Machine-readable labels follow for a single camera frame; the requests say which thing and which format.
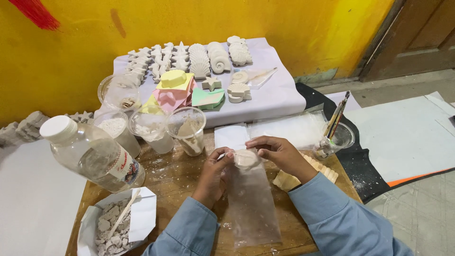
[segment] plastic cup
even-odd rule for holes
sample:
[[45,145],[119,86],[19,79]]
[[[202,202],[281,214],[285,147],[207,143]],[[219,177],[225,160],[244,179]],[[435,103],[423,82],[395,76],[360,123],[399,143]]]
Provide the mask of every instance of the plastic cup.
[[93,120],[93,125],[103,128],[106,131],[106,128],[100,126],[101,123],[105,120],[115,118],[124,120],[124,123],[122,122],[123,125],[118,127],[116,124],[110,123],[111,129],[117,132],[113,133],[107,131],[107,133],[109,133],[133,158],[137,157],[141,152],[141,146],[137,142],[136,137],[127,129],[128,116],[124,112],[112,111],[104,113]]
[[189,156],[204,150],[205,114],[199,108],[184,107],[174,110],[167,118],[166,130],[176,138]]
[[166,154],[174,148],[174,139],[166,131],[166,118],[159,106],[145,106],[131,115],[128,129],[141,136],[158,154]]
[[354,132],[344,123],[338,123],[338,127],[332,137],[332,142],[323,137],[319,143],[320,147],[313,151],[313,154],[318,159],[325,159],[328,156],[338,152],[341,149],[349,148],[354,144]]
[[112,110],[129,111],[141,107],[139,87],[125,75],[111,75],[98,86],[98,99]]

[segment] person's hand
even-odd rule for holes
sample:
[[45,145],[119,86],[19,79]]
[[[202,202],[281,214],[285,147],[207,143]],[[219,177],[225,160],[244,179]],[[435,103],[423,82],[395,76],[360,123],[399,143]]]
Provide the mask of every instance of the person's hand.
[[191,196],[205,207],[211,209],[226,189],[226,184],[221,180],[221,172],[230,163],[234,162],[234,154],[228,147],[217,148],[205,161],[196,190]]
[[245,142],[245,145],[247,148],[257,148],[260,157],[274,162],[283,172],[297,177],[302,184],[318,174],[285,138],[260,136]]

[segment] wooden table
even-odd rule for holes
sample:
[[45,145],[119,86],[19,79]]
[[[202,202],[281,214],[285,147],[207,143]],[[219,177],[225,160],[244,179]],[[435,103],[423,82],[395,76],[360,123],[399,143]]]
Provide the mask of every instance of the wooden table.
[[[204,141],[205,150],[197,157],[186,155],[178,142],[176,142],[171,152],[164,155],[157,154],[144,141],[140,142],[142,151],[136,159],[145,168],[147,173],[143,186],[148,187],[157,195],[157,225],[149,234],[148,243],[124,255],[141,255],[147,245],[155,241],[158,235],[164,230],[183,201],[192,195],[196,188],[202,164],[207,156],[215,149],[213,129],[204,130]],[[322,161],[322,163],[339,174],[336,185],[348,196],[361,202],[359,195],[337,157],[333,155],[327,160]],[[221,224],[221,227],[215,237],[215,243],[211,253],[212,256],[272,256],[273,253],[277,255],[278,251],[280,256],[297,256],[318,250],[307,225],[297,212],[297,209],[295,209],[287,193],[272,184],[279,169],[270,161],[265,162],[265,168],[272,188],[273,200],[280,224],[282,244],[250,246],[234,251],[231,221],[227,213],[228,200],[226,197],[223,197],[213,208],[213,212],[218,216],[218,222]],[[110,192],[100,186],[87,182],[66,250],[67,256],[77,256],[77,234],[81,218],[87,207],[94,205],[109,194]]]

